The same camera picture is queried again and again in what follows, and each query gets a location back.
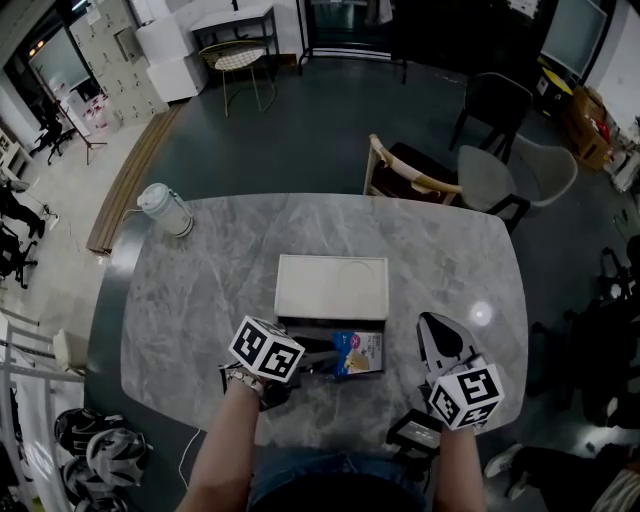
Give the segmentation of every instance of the small screen device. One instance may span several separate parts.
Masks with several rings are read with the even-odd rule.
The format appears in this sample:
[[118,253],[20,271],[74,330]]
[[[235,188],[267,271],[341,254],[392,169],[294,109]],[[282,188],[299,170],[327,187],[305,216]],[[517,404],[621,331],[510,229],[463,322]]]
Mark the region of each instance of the small screen device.
[[442,422],[428,414],[411,409],[387,432],[387,444],[397,444],[401,449],[413,448],[431,457],[440,451]]

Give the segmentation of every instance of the white box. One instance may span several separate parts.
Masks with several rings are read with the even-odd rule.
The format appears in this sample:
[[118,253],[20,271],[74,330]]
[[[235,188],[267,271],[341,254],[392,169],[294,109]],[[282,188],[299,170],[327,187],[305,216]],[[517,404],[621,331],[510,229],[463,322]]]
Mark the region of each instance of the white box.
[[136,38],[151,65],[186,57],[196,50],[193,34],[180,25],[176,14],[139,28]]
[[254,375],[287,382],[304,347],[266,320],[245,316],[229,352]]
[[329,320],[385,320],[386,258],[280,255],[276,315]]
[[209,73],[197,53],[149,66],[147,75],[166,102],[197,96],[209,81]]
[[439,377],[429,403],[450,429],[486,421],[504,398],[495,364]]

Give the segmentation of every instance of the helmet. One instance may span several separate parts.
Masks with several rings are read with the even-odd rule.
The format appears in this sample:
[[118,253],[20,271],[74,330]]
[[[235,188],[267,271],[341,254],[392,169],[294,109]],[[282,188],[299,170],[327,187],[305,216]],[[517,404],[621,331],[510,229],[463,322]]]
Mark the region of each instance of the helmet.
[[113,492],[113,485],[105,483],[96,475],[85,459],[74,457],[62,470],[64,486],[70,493],[69,500],[78,503],[86,498],[108,496]]
[[58,416],[53,430],[65,450],[84,457],[91,438],[121,419],[122,416],[104,416],[90,409],[69,409]]
[[99,498],[94,501],[82,500],[74,512],[127,512],[129,510],[124,501],[115,496]]
[[144,470],[138,461],[147,451],[142,434],[113,428],[93,436],[87,446],[87,463],[112,485],[138,485]]

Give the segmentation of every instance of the gold metal chair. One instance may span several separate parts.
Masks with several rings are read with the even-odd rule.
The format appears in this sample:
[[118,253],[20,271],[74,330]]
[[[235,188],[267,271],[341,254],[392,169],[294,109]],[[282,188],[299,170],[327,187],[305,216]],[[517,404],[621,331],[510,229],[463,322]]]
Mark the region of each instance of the gold metal chair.
[[207,65],[216,71],[222,73],[222,89],[224,91],[224,114],[229,117],[229,104],[234,96],[240,91],[239,88],[227,98],[227,83],[225,74],[231,72],[233,81],[235,82],[234,71],[242,69],[249,69],[251,71],[251,79],[253,80],[253,88],[256,92],[256,100],[258,102],[258,109],[260,112],[266,112],[266,110],[272,105],[276,99],[276,86],[269,75],[269,71],[264,67],[267,79],[271,83],[272,96],[269,103],[262,108],[260,102],[260,95],[258,94],[258,87],[256,85],[256,78],[253,73],[254,64],[266,54],[266,47],[260,41],[229,41],[226,43],[214,44],[204,50],[200,51],[200,56],[204,59]]

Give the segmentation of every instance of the white box lid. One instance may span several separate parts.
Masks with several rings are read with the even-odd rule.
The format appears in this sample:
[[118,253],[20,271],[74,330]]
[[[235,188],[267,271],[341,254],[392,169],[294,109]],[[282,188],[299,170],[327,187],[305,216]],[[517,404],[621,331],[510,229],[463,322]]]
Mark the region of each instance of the white box lid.
[[280,255],[275,313],[329,320],[386,320],[386,258]]

